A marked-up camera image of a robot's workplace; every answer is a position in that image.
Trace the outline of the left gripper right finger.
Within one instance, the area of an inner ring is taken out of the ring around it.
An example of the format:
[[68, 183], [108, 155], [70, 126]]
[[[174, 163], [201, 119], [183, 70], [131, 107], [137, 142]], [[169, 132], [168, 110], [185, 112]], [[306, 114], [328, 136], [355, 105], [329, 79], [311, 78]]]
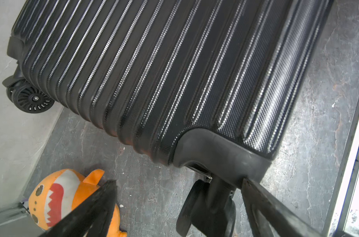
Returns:
[[261, 184], [245, 178], [241, 193], [254, 237], [320, 237]]

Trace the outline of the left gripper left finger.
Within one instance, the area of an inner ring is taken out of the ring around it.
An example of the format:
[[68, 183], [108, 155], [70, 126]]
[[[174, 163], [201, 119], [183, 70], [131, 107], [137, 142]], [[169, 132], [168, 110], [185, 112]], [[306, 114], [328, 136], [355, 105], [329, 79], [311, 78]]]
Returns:
[[117, 237], [117, 186], [109, 180], [42, 237]]

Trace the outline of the black hard-shell suitcase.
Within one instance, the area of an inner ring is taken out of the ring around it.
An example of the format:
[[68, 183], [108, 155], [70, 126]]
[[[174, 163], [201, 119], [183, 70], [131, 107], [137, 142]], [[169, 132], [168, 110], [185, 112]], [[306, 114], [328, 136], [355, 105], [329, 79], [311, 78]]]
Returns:
[[20, 110], [59, 102], [153, 162], [211, 176], [177, 220], [233, 234], [231, 193], [271, 166], [332, 1], [26, 1], [3, 81]]

